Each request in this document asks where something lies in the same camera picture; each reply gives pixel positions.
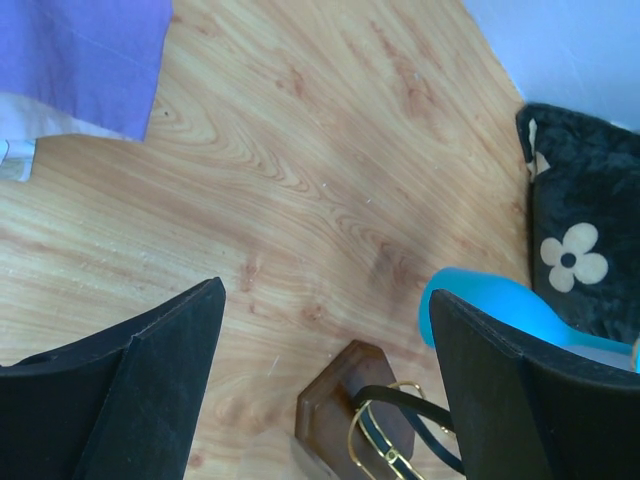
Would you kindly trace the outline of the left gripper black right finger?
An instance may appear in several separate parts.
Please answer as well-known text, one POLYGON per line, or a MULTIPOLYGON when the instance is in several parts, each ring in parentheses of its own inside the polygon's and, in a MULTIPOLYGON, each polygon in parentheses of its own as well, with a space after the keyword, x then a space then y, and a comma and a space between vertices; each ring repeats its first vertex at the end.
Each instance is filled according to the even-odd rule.
POLYGON ((638 478, 638 374, 560 349, 445 290, 429 307, 467 478, 638 478))

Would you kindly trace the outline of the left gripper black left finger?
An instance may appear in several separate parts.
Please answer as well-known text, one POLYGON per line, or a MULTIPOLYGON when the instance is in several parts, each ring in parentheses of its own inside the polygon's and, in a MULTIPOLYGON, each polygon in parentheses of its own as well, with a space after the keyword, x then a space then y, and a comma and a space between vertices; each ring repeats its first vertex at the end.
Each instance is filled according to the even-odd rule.
POLYGON ((158 307, 1 370, 5 479, 180 479, 226 292, 205 280, 158 307))

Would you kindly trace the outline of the gold wire wine glass rack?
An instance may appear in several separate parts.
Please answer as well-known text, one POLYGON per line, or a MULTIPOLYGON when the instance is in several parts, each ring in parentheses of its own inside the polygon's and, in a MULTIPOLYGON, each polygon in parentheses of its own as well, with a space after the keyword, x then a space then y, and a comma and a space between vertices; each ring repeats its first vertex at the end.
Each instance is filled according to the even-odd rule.
POLYGON ((448 410, 420 385, 396 379, 383 350, 351 341, 298 395, 295 438, 338 479, 424 479, 413 459, 420 441, 463 474, 460 457, 429 428, 455 435, 448 410))

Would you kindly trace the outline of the purple cloth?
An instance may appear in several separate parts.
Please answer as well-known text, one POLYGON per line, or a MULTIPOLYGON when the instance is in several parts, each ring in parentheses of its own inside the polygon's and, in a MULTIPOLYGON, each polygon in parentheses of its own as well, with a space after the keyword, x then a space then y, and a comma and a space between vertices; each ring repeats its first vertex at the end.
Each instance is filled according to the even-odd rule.
POLYGON ((143 141, 172 14, 169 1, 2 2, 2 179, 27 181, 45 137, 143 141))

